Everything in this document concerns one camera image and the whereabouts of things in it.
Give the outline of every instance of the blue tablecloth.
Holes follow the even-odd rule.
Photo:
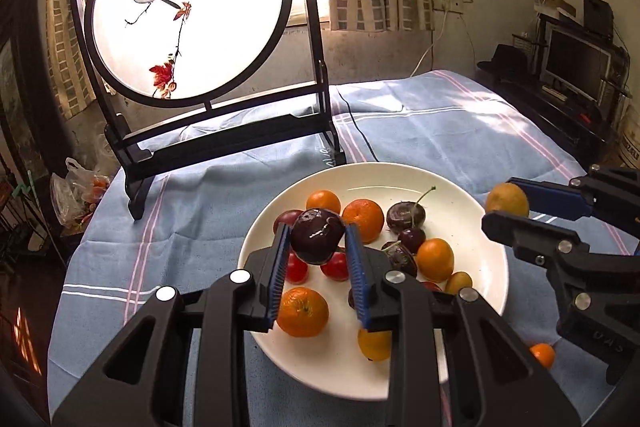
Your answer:
[[[405,80],[332,87],[334,120],[349,162],[372,161],[346,104],[380,161],[424,168],[452,180],[480,203],[511,176],[566,184],[584,174],[529,120],[496,94],[449,71]],[[164,144],[247,121],[310,110],[313,98],[275,103],[216,118],[150,140]],[[95,357],[159,285],[180,292],[208,287],[236,267],[246,232],[282,190],[327,168],[318,136],[211,160],[157,176],[143,219],[127,210],[120,172],[84,234],[66,274],[49,347],[49,408],[53,413]],[[629,255],[636,241],[594,219],[543,222],[575,229],[591,251]],[[585,418],[610,388],[605,365],[559,339],[558,310],[543,269],[515,260],[504,316],[526,343],[557,343],[552,374]],[[276,368],[246,337],[252,425],[259,427],[379,426],[383,404],[346,401],[313,391]],[[188,386],[193,386],[190,375]],[[187,417],[191,392],[187,393]]]

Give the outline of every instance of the round decorative screen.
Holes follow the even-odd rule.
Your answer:
[[[184,107],[239,86],[273,51],[291,0],[87,0],[98,73],[145,105]]]

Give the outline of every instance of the monitor screen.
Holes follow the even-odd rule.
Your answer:
[[[596,102],[601,79],[609,73],[610,55],[586,41],[553,30],[545,70]]]

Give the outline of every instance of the dark floor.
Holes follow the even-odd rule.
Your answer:
[[[0,363],[47,423],[47,349],[64,278],[51,251],[18,258],[11,277],[0,271]]]

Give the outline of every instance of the computer monitor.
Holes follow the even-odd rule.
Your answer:
[[[553,28],[543,70],[600,105],[609,78],[611,54],[581,38]]]

